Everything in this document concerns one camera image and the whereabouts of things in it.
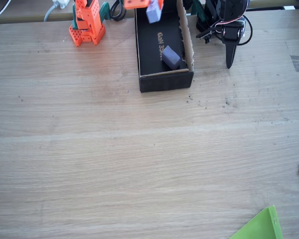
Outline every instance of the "blue block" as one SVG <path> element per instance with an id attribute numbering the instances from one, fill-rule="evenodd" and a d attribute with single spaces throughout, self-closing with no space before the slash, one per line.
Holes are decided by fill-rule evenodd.
<path id="1" fill-rule="evenodd" d="M 176 70 L 180 65 L 181 57 L 167 46 L 162 53 L 162 61 L 172 70 Z"/>

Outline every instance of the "small debris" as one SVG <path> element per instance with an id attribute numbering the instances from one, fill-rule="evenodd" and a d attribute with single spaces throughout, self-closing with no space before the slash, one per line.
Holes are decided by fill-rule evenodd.
<path id="1" fill-rule="evenodd" d="M 64 40 L 63 40 L 63 42 L 65 41 L 66 38 L 69 38 L 69 37 L 70 37 L 70 36 L 65 37 Z"/>

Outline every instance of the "teal part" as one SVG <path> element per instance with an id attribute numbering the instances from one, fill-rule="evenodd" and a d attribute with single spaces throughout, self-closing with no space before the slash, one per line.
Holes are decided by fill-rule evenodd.
<path id="1" fill-rule="evenodd" d="M 74 30 L 77 30 L 78 29 L 78 24 L 76 23 L 76 9 L 75 9 L 75 4 L 72 5 L 72 10 L 73 10 L 72 28 Z"/>
<path id="2" fill-rule="evenodd" d="M 193 5 L 191 6 L 191 15 L 196 15 L 202 22 L 207 22 L 207 17 L 205 15 L 203 6 L 201 5 L 199 0 L 193 0 Z"/>
<path id="3" fill-rule="evenodd" d="M 100 18 L 101 22 L 103 22 L 104 19 L 110 20 L 110 5 L 107 1 L 104 2 L 100 8 Z"/>

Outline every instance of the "orange block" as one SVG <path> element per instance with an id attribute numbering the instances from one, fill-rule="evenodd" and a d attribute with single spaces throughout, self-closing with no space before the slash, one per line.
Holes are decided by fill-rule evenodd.
<path id="1" fill-rule="evenodd" d="M 88 29 L 89 28 L 89 24 L 85 20 L 79 21 L 78 18 L 76 18 L 76 24 L 78 24 L 79 29 Z"/>
<path id="2" fill-rule="evenodd" d="M 81 30 L 74 30 L 71 25 L 69 28 L 69 32 L 72 37 L 72 40 L 74 41 L 74 44 L 76 46 L 80 46 L 82 43 Z"/>
<path id="3" fill-rule="evenodd" d="M 76 0 L 75 7 L 76 9 L 83 8 L 88 4 L 87 0 Z"/>
<path id="4" fill-rule="evenodd" d="M 99 10 L 100 10 L 99 1 L 94 0 L 89 8 L 81 9 L 82 19 L 88 22 L 93 22 L 97 16 L 100 16 Z"/>
<path id="5" fill-rule="evenodd" d="M 105 26 L 102 24 L 102 28 L 101 31 L 99 32 L 99 35 L 96 38 L 92 38 L 94 45 L 99 44 L 104 34 L 105 34 Z"/>
<path id="6" fill-rule="evenodd" d="M 124 0 L 125 9 L 148 7 L 150 0 Z"/>
<path id="7" fill-rule="evenodd" d="M 164 0 L 158 0 L 159 9 L 163 8 L 163 3 L 164 3 Z"/>
<path id="8" fill-rule="evenodd" d="M 83 42 L 90 42 L 90 41 L 92 41 L 92 38 L 90 36 L 81 35 L 81 37 L 82 37 Z"/>

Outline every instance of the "cardboard box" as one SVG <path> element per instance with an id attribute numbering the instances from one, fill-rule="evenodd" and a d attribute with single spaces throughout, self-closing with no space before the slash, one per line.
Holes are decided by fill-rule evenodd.
<path id="1" fill-rule="evenodd" d="M 149 24 L 146 8 L 135 11 L 140 91 L 167 91 L 189 88 L 194 75 L 193 48 L 182 0 L 164 0 L 159 22 Z M 170 46 L 183 61 L 171 70 L 161 61 Z"/>

